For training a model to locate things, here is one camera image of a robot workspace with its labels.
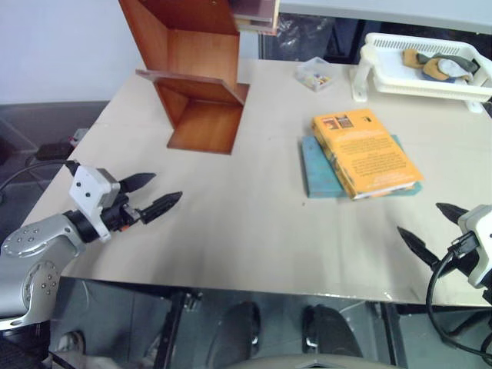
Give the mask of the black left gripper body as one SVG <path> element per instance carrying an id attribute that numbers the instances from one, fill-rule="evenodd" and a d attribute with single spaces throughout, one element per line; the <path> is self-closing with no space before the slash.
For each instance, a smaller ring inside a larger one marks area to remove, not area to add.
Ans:
<path id="1" fill-rule="evenodd" d="M 101 220 L 109 231 L 123 231 L 141 219 L 141 210 L 133 208 L 127 196 L 134 190 L 128 183 L 121 183 L 113 203 L 103 208 Z"/>

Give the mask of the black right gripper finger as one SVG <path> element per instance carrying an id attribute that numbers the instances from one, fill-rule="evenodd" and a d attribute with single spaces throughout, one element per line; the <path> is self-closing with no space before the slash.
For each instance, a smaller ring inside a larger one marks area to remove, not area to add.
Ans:
<path id="1" fill-rule="evenodd" d="M 409 249 L 430 269 L 435 269 L 439 263 L 439 258 L 427 249 L 426 244 L 407 229 L 397 226 L 397 231 Z"/>
<path id="2" fill-rule="evenodd" d="M 468 212 L 466 209 L 449 203 L 438 202 L 436 206 L 443 216 L 454 224 L 458 224 L 459 218 Z"/>

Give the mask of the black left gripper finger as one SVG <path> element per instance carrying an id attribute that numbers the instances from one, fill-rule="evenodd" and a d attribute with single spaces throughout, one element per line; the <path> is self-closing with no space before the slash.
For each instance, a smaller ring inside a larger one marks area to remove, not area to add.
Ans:
<path id="1" fill-rule="evenodd" d="M 183 195 L 182 191 L 177 191 L 169 194 L 165 194 L 153 201 L 152 204 L 143 210 L 140 210 L 140 219 L 144 224 L 152 222 L 154 219 L 159 218 L 171 208 L 173 208 L 181 199 Z"/>
<path id="2" fill-rule="evenodd" d="M 143 188 L 156 176 L 155 173 L 137 173 L 121 180 L 121 193 L 132 193 Z"/>

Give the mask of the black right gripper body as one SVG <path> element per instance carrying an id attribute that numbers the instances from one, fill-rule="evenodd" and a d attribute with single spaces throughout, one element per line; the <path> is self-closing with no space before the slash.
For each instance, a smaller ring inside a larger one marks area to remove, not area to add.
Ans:
<path id="1" fill-rule="evenodd" d="M 460 258 L 452 256 L 451 260 L 444 265 L 439 277 L 444 277 L 452 271 L 459 271 L 466 277 L 469 276 L 472 270 L 472 255 L 466 254 Z"/>

